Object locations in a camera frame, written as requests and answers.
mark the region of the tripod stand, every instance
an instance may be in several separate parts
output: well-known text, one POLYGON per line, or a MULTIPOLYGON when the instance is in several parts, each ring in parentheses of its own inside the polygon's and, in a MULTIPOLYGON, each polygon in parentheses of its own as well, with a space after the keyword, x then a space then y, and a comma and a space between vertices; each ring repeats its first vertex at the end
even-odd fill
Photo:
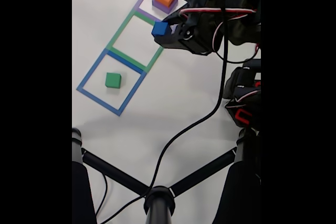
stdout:
MULTIPOLYGON (((170 187, 153 187, 144 203, 146 224, 171 224, 171 216, 175 210, 174 198, 231 163, 234 164, 228 171, 213 224, 260 223, 261 184, 256 176, 256 172, 260 172, 260 162, 255 162, 260 140, 261 136, 256 136, 252 129, 242 129, 237 147, 170 187)), ((79 130, 72 128, 72 224, 97 223, 88 174, 83 162, 138 195, 148 190, 147 185, 81 148, 81 145, 79 130)))

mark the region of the tripod leg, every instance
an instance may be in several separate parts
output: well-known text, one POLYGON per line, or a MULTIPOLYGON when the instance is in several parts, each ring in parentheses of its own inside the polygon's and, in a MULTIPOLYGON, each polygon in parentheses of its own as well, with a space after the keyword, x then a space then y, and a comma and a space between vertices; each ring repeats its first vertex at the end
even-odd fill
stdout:
POLYGON ((72 224, 97 224, 81 143, 80 132, 72 128, 72 224))
POLYGON ((261 223, 261 183, 247 148, 256 136, 244 129, 239 137, 235 162, 228 171, 213 224, 261 223))

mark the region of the green square outline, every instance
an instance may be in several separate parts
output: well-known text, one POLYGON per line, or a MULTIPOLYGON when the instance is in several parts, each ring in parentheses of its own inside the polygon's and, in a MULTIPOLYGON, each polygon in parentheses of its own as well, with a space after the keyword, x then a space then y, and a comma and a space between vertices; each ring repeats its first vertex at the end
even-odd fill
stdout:
POLYGON ((155 24, 155 21, 151 20, 150 18, 148 18, 148 17, 144 16, 143 14, 137 12, 137 10, 133 9, 132 11, 130 11, 130 13, 127 15, 127 17, 125 18, 125 20, 122 22, 122 24, 120 25, 120 27, 117 30, 117 32, 113 35, 112 39, 107 44, 106 49, 110 50, 111 52, 114 52, 115 54, 119 55, 121 58, 125 59, 126 61, 132 63, 133 65, 137 66, 141 70, 143 70, 146 73, 148 73, 151 70, 151 68, 154 65, 154 63, 156 62, 156 60, 158 59, 158 57, 160 56, 160 54, 162 53, 163 47, 160 46, 158 48, 158 50, 155 52, 153 58, 151 59, 151 61, 148 63, 147 66, 144 66, 140 62, 134 60, 130 56, 124 54, 123 52, 119 51, 117 48, 113 47, 114 43, 116 43, 117 39, 119 38, 119 36, 121 35, 121 33, 124 31, 125 27, 127 26, 127 24, 129 23, 129 21, 131 20, 131 18, 133 16, 135 16, 135 17, 137 17, 137 18, 145 21, 146 23, 148 23, 148 24, 150 24, 152 26, 154 26, 154 24, 155 24))

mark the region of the black cable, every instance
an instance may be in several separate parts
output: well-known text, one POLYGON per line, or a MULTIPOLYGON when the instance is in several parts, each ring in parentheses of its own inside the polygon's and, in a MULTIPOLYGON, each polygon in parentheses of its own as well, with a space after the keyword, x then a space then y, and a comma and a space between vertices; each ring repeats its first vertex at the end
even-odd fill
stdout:
POLYGON ((104 197, 103 197, 103 200, 101 201, 101 203, 100 203, 100 206, 98 207, 98 210, 97 210, 97 212, 96 212, 96 217, 97 217, 97 214, 99 213, 99 210, 100 210, 100 208, 101 208, 101 206, 103 205, 103 203, 104 203, 104 200, 105 200, 105 198, 106 198, 106 194, 107 194, 107 180, 106 180, 106 176, 105 176, 105 174, 104 173, 102 173, 102 175, 103 175, 103 177, 104 177, 104 180, 105 180, 105 194, 104 194, 104 197))
POLYGON ((153 179, 152 179, 152 182, 148 188, 148 190, 140 195, 138 198, 135 198, 134 200, 128 202, 125 206, 123 206, 122 208, 120 208, 120 210, 118 212, 116 212, 114 215, 112 215, 110 218, 108 218, 107 220, 103 221, 101 224, 105 224, 107 223, 108 221, 110 221, 111 219, 113 219, 115 216, 117 216, 122 210, 124 210, 126 207, 128 207, 130 204, 138 201, 139 199, 145 197, 150 191, 151 189, 153 188, 153 185, 154 185, 154 182, 155 182, 155 179, 156 179, 156 176, 157 176, 157 173, 159 171, 159 166, 160 166, 160 163, 161 163, 161 160, 162 160, 162 157, 164 155, 164 153, 166 152, 166 150, 168 149, 168 147, 179 137, 181 136, 182 134, 184 134, 185 132, 187 132, 188 130, 192 129, 193 127, 199 125, 200 123, 203 123, 205 120, 209 119, 211 116, 213 116, 216 111, 219 109, 220 105, 221 105, 221 102, 222 102, 222 96, 223 96, 223 92, 224 92, 224 84, 225 84, 225 74, 226 74, 226 66, 227 66, 227 53, 228 53, 228 26, 227 26, 227 20, 224 18, 224 21, 223 21, 223 24, 224 24, 224 59, 223 60, 223 68, 222 68, 222 78, 221 78, 221 85, 220 85, 220 89, 219 89, 219 96, 218 96, 218 101, 217 101, 217 104, 215 106, 215 108, 208 114, 206 115, 205 117, 199 119, 197 122, 189 125, 187 128, 181 130, 179 133, 177 133, 172 139, 170 139, 170 141, 165 145, 165 147, 163 148, 161 154, 160 154, 160 157, 159 157, 159 160, 157 161, 157 165, 156 165, 156 168, 155 168, 155 172, 154 172, 154 176, 153 176, 153 179))
MULTIPOLYGON (((247 60, 243 60, 243 61, 229 61, 229 60, 226 60, 226 62, 227 62, 227 63, 231 63, 231 64, 241 64, 241 63, 246 63, 246 62, 252 60, 252 59, 257 55, 258 51, 259 51, 259 48, 258 48, 257 51, 254 53, 254 55, 253 55, 251 58, 247 59, 247 60)), ((218 55, 218 57, 220 57, 220 58, 223 60, 223 58, 219 55, 218 52, 215 52, 215 53, 218 55)))

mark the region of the blue square outline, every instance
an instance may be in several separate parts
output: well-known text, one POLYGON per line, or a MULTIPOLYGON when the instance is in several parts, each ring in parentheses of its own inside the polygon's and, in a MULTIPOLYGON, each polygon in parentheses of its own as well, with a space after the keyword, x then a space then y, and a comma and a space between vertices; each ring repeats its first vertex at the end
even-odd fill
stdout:
POLYGON ((111 52, 110 50, 108 50, 108 49, 105 48, 101 52, 101 54, 99 55, 98 59, 94 62, 94 64, 92 65, 92 67, 90 68, 90 70, 88 71, 88 73, 85 75, 85 77, 83 78, 83 80, 80 82, 80 84, 78 85, 78 87, 77 87, 76 90, 79 91, 79 92, 81 92, 83 95, 87 96, 88 98, 90 98, 94 102, 98 103, 99 105, 103 106, 104 108, 108 109, 112 113, 116 114, 117 116, 120 116, 121 113, 126 108, 127 104, 130 102, 130 100, 133 97, 133 95, 135 94, 136 90, 138 89, 138 87, 142 83, 142 81, 145 78, 146 74, 147 73, 145 71, 141 70, 137 66, 135 66, 132 63, 126 61, 123 58, 121 58, 119 55, 117 55, 114 52, 111 52), (133 88, 131 89, 130 93, 127 95, 127 97, 125 98, 125 100, 123 101, 123 103, 121 104, 121 106, 120 106, 119 109, 114 108, 113 106, 111 106, 111 105, 107 104, 106 102, 100 100, 98 97, 96 97, 95 95, 91 94, 90 92, 88 92, 87 90, 84 89, 84 85, 90 79, 91 75, 96 70, 96 68, 100 64, 100 62, 103 60, 103 58, 105 57, 105 55, 111 56, 115 60, 123 63, 125 66, 131 68, 132 70, 134 70, 135 72, 137 72, 137 73, 140 74, 139 79, 137 80, 137 82, 135 83, 135 85, 133 86, 133 88))

